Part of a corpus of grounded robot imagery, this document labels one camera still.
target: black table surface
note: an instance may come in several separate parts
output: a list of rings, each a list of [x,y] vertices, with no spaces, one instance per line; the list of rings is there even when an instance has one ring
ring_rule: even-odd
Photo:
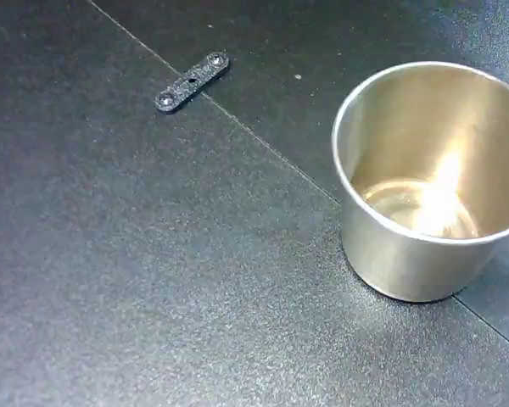
[[[176,70],[227,50],[209,95],[336,199],[333,118],[370,74],[443,60],[509,82],[507,0],[95,1]],[[509,243],[459,298],[509,338]]]

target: dark gray surface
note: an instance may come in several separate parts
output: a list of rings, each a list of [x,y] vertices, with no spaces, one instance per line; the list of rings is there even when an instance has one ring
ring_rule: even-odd
[[[96,3],[178,70],[226,49],[233,69],[209,94],[333,196],[333,116],[370,74],[438,59],[509,81],[509,0]],[[509,337],[509,243],[460,298]]]
[[[509,343],[378,296],[338,209],[85,3],[0,3],[0,406],[508,406]]]

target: metal cup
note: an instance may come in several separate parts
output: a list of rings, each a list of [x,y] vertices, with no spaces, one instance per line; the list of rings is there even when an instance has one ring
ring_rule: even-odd
[[[395,66],[333,124],[342,240],[364,282],[427,302],[464,288],[509,237],[509,85],[458,64]]]

